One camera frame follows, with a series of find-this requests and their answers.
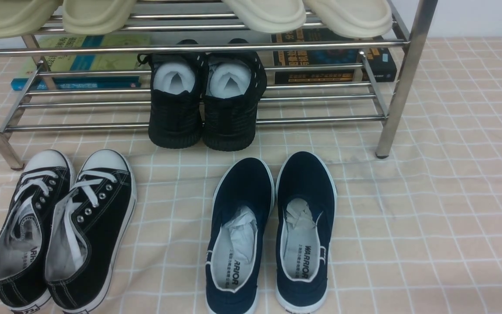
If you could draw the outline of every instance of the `black sneaker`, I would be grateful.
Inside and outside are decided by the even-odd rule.
[[[255,312],[263,234],[274,204],[274,182],[263,161],[243,159],[222,177],[205,265],[210,314]]]
[[[187,39],[179,44],[197,44]],[[180,149],[201,138],[200,96],[207,83],[207,55],[203,52],[139,55],[150,65],[151,115],[148,137],[159,147]]]
[[[336,187],[322,160],[300,151],[282,165],[276,191],[276,299],[287,312],[311,313],[326,300]]]
[[[87,159],[56,205],[44,277],[65,313],[89,313],[104,300],[136,201],[126,159],[103,149]]]
[[[14,313],[36,312],[50,300],[44,262],[51,219],[73,176],[67,157],[45,150],[28,162],[18,179],[0,232],[0,299]]]
[[[208,61],[203,142],[215,150],[244,149],[255,138],[257,103],[267,89],[265,68],[256,52],[215,52]]]

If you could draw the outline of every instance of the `shoe stitching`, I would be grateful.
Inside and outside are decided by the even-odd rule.
[[[67,285],[63,284],[62,287],[63,287],[63,290],[65,291],[65,294],[66,294],[67,298],[69,298],[69,300],[71,301],[71,303],[73,304],[73,306],[74,307],[78,307],[78,305],[76,304],[75,300],[73,300],[71,294],[69,293]]]
[[[11,282],[10,286],[13,288],[13,291],[15,292],[15,294],[17,295],[17,297],[19,298],[19,300],[21,302],[23,302],[24,304],[28,304],[28,302],[25,300],[25,298],[22,296],[22,294],[20,294],[20,292],[18,292],[16,284],[14,282]]]
[[[0,286],[0,294],[1,296],[3,297],[3,299],[5,300],[5,302],[8,304],[8,305],[13,305],[14,303],[11,302],[9,300],[9,298],[7,297],[7,295],[5,294],[5,291],[3,290],[3,286]]]
[[[55,285],[54,284],[50,284],[51,288],[54,290],[54,295],[53,295],[53,298],[56,299],[56,301],[61,304],[61,306],[65,306],[65,304],[63,303],[63,301],[61,300],[61,298],[59,297],[59,294],[58,294],[58,290],[55,288]]]

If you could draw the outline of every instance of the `white sock stuffing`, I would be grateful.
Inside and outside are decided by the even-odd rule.
[[[168,62],[160,65],[154,77],[153,88],[179,95],[191,92],[195,86],[195,73],[186,62]]]
[[[243,95],[251,83],[251,70],[239,62],[222,62],[209,79],[209,95],[231,98]]]

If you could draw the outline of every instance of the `metal rail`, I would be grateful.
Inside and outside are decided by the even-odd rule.
[[[150,5],[165,4],[204,4],[220,3],[220,0],[161,0],[160,2],[139,3]],[[258,119],[259,126],[267,125],[287,125],[298,123],[360,123],[368,121],[380,121],[383,123],[383,131],[379,139],[376,155],[385,158],[389,155],[394,136],[400,122],[400,117],[406,104],[414,74],[416,73],[418,62],[427,38],[427,34],[434,16],[438,0],[420,0],[411,31],[400,17],[400,14],[389,0],[393,14],[393,31],[396,39],[385,40],[361,40],[361,41],[338,41],[338,42],[297,42],[297,43],[266,43],[266,44],[200,44],[200,45],[157,45],[142,47],[99,47],[99,48],[39,48],[34,34],[22,36],[27,48],[0,49],[0,57],[29,56],[38,65],[37,70],[28,79],[24,91],[20,93],[16,102],[0,126],[0,153],[12,169],[22,169],[22,160],[18,157],[9,143],[9,137],[14,132],[57,132],[57,131],[97,131],[97,130],[135,130],[145,129],[148,123],[89,123],[89,124],[63,124],[63,125],[20,125],[20,118],[28,109],[71,109],[71,108],[94,108],[94,107],[148,107],[150,101],[144,100],[99,100],[99,101],[59,101],[59,102],[36,102],[35,97],[39,96],[82,96],[82,95],[109,95],[123,94],[148,95],[148,88],[135,89],[91,89],[91,90],[58,90],[53,82],[54,78],[81,77],[81,76],[118,76],[118,75],[148,75],[148,70],[130,71],[78,71],[78,72],[49,72],[45,56],[60,55],[86,55],[124,52],[215,52],[215,51],[275,51],[275,50],[320,50],[320,49],[350,49],[360,50],[357,62],[353,64],[340,65],[318,65],[318,66],[269,66],[265,68],[269,72],[285,71],[321,71],[321,70],[353,70],[356,74],[361,74],[365,70],[368,82],[340,82],[340,83],[319,83],[319,84],[284,84],[271,85],[267,91],[315,91],[319,88],[330,88],[331,91],[342,91],[338,95],[276,95],[264,96],[261,103],[304,103],[310,101],[332,101],[342,102],[350,100],[368,100],[375,105],[377,114],[362,116],[339,116],[339,117],[303,117],[291,119]],[[308,21],[305,27],[323,27],[322,22],[316,18],[315,14],[308,10],[306,12]],[[128,24],[121,28],[120,32],[163,32],[163,31],[227,31],[246,30],[247,27],[237,20],[237,16],[232,12],[219,12],[210,14],[131,14],[129,20],[136,24]],[[164,21],[182,20],[187,23],[182,25],[155,24]],[[219,20],[219,23],[201,22],[207,20]],[[59,25],[62,16],[52,16],[45,26],[35,34],[63,34],[64,30]],[[383,96],[376,84],[373,72],[369,66],[364,50],[369,48],[392,48],[401,47],[404,50],[404,59],[398,75],[398,80],[389,105],[385,103]],[[38,82],[44,82],[48,86],[47,91],[37,91],[35,87]],[[364,93],[346,93],[349,88],[365,88]]]

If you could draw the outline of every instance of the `dark book cover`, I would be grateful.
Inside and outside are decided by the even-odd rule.
[[[299,28],[295,31],[273,34],[272,42],[316,42],[316,41],[351,41],[333,33],[328,28]],[[357,62],[357,49],[338,50],[291,50],[275,51],[275,66],[329,65]],[[377,82],[394,82],[397,68],[387,48],[369,48],[369,65]],[[323,70],[275,73],[275,84],[350,82],[354,70]],[[364,70],[363,80],[368,80]]]

